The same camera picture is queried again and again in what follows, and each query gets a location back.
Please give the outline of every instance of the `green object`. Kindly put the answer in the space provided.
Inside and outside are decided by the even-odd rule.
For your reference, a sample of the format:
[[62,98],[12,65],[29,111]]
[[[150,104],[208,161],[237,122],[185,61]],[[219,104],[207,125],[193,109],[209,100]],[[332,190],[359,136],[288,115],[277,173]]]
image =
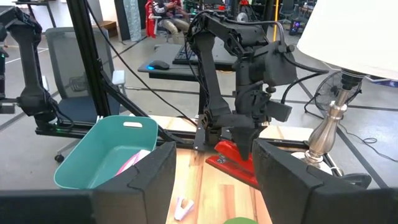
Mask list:
[[255,222],[249,218],[238,217],[227,220],[224,222],[224,224],[258,224],[258,222]]
[[156,147],[157,123],[134,116],[99,120],[55,171],[62,189],[93,189],[113,178],[140,150]]

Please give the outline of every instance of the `person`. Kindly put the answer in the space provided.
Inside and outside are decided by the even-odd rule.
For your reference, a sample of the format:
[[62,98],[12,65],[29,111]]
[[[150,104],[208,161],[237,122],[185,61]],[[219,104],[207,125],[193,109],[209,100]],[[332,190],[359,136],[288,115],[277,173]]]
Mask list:
[[185,19],[189,19],[188,13],[186,13],[181,6],[178,6],[177,1],[173,0],[153,0],[152,7],[155,16],[162,17],[160,25],[170,31],[173,42],[178,44],[178,29],[183,32],[188,32],[189,23],[182,19],[175,18],[175,15],[181,14]]

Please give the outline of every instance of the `black cable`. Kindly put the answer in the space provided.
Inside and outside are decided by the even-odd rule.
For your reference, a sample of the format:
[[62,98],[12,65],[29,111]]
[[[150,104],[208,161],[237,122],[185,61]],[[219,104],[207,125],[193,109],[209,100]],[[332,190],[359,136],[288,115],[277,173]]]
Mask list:
[[357,139],[359,139],[363,144],[365,144],[367,147],[371,148],[377,155],[379,155],[379,156],[381,156],[381,157],[383,157],[383,158],[385,158],[385,159],[389,159],[389,160],[391,160],[391,161],[393,161],[393,162],[398,162],[397,159],[393,159],[393,158],[391,158],[391,157],[389,157],[389,156],[387,156],[387,155],[385,155],[385,154],[379,152],[377,149],[375,149],[373,146],[370,145],[370,144],[374,144],[374,143],[377,142],[377,139],[376,139],[376,138],[364,138],[364,139],[362,139],[362,138],[360,138],[359,136],[357,136],[356,134],[349,133],[349,132],[347,131],[346,127],[344,127],[342,124],[341,124],[340,126],[344,129],[344,131],[345,131],[348,135],[354,136],[354,137],[356,137]]
[[286,59],[286,61],[288,61],[288,63],[291,63],[292,65],[301,68],[303,70],[307,70],[309,72],[317,72],[317,73],[322,73],[322,74],[326,74],[329,73],[329,70],[323,70],[323,69],[317,69],[317,68],[312,68],[312,67],[308,67],[306,65],[300,64],[298,62],[294,62],[292,59],[290,59],[287,54],[283,54],[284,58]]
[[[98,27],[101,27],[97,18],[94,16],[93,10],[90,7],[90,4],[87,3],[88,6],[88,10],[91,13],[91,16],[93,17],[93,20],[95,22],[95,24]],[[142,78],[140,78],[140,76],[138,76],[132,69],[131,67],[126,63],[126,61],[122,58],[122,56],[119,54],[119,52],[114,48],[114,46],[112,45],[111,41],[107,38],[107,36],[105,35],[105,33],[103,32],[103,30],[101,28],[99,28],[99,30],[101,31],[102,36],[104,37],[105,41],[108,43],[108,45],[112,48],[112,50],[114,51],[114,53],[118,56],[118,58],[120,59],[120,61],[122,61],[122,63],[124,64],[124,66],[126,66],[126,68],[135,76],[137,77],[137,79],[149,90],[151,91],[155,96],[157,96],[160,100],[162,100],[165,104],[169,105],[171,108],[175,109],[176,111],[178,111],[182,116],[184,116],[185,119],[187,119],[189,122],[191,122],[193,125],[197,125],[196,122],[192,121],[192,119],[190,119],[186,114],[184,114],[182,111],[180,111],[178,108],[176,108],[175,106],[173,106],[171,103],[167,102],[165,99],[163,99],[159,94],[157,94],[153,89],[151,89],[149,87],[148,84],[146,84]]]
[[296,67],[298,67],[298,68],[301,68],[301,69],[304,69],[304,70],[307,70],[307,71],[310,71],[310,72],[315,72],[315,73],[312,74],[312,75],[303,77],[303,78],[299,78],[298,80],[296,80],[296,81],[294,81],[292,84],[290,84],[290,85],[286,88],[284,94],[282,95],[282,99],[280,100],[280,103],[282,103],[282,104],[285,104],[285,101],[286,101],[286,97],[287,97],[288,92],[289,92],[290,89],[291,89],[293,86],[295,86],[296,84],[298,84],[298,83],[300,83],[300,82],[302,82],[302,81],[308,80],[308,79],[310,79],[310,78],[314,78],[314,77],[317,77],[317,76],[320,76],[320,75],[324,75],[324,74],[326,74],[326,73],[329,73],[329,70],[322,70],[322,69],[312,68],[312,67],[308,67],[308,66],[306,66],[306,65],[302,65],[302,64],[300,64],[300,63],[298,63],[298,62],[294,62],[294,61],[293,61],[292,59],[290,59],[286,54],[283,54],[283,56],[284,56],[284,58],[286,59],[286,61],[288,61],[288,63],[291,63],[292,65],[294,65],[294,66],[296,66]]
[[72,127],[74,127],[75,122],[65,113],[63,113],[60,108],[58,107],[58,104],[56,103],[56,101],[51,102],[51,105],[53,106],[54,110],[59,113],[60,115],[62,115],[64,118],[66,118],[69,122],[70,125],[63,127],[63,126],[58,126],[58,125],[54,125],[55,128],[59,128],[59,129],[71,129]]
[[276,25],[278,27],[278,31],[279,31],[279,40],[280,40],[280,42],[282,44],[286,44],[285,43],[284,28],[282,27],[282,24],[280,24],[280,22],[277,22],[277,21],[238,22],[238,21],[233,21],[231,19],[225,19],[225,21],[230,22],[232,24],[242,25],[242,26]]
[[199,77],[195,74],[195,71],[193,70],[193,67],[192,67],[190,58],[188,58],[187,44],[188,44],[187,38],[184,37],[185,58],[186,58],[186,60],[187,60],[187,62],[188,62],[188,65],[189,65],[191,71],[192,71],[192,75],[193,75],[193,76],[195,77],[195,79],[198,81],[198,83],[199,83],[200,87],[203,89],[203,91],[205,91],[207,94],[209,94],[209,92],[208,92],[207,89],[205,88],[205,85],[202,83],[202,81],[199,79]]
[[282,99],[280,100],[280,103],[285,104],[287,93],[290,91],[291,88],[293,88],[294,85],[296,85],[296,84],[298,84],[298,83],[300,83],[300,82],[302,82],[302,81],[308,80],[308,79],[310,79],[310,78],[314,78],[314,77],[323,75],[323,74],[324,74],[324,73],[314,73],[314,74],[312,74],[312,75],[309,75],[309,76],[306,76],[306,77],[303,77],[303,78],[299,78],[298,80],[294,81],[292,84],[290,84],[290,85],[286,88],[284,94],[282,95]]

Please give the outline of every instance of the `pink object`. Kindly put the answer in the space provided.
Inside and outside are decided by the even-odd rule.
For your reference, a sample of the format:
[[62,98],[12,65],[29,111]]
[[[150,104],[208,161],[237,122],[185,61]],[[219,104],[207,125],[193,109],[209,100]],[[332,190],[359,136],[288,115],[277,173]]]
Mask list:
[[188,205],[182,208],[183,197],[177,198],[177,205],[175,206],[174,218],[181,221],[193,208],[193,200],[189,200]]
[[116,175],[119,175],[126,169],[130,168],[131,166],[135,165],[138,161],[140,161],[142,158],[146,157],[150,151],[148,150],[141,150],[137,154],[133,155],[118,171]]

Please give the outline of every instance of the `lamp shade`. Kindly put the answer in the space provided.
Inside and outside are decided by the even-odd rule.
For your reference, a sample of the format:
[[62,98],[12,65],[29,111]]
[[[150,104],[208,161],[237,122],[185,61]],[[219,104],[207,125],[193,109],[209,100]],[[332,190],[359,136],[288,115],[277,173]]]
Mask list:
[[318,60],[398,80],[398,0],[318,0],[297,44]]

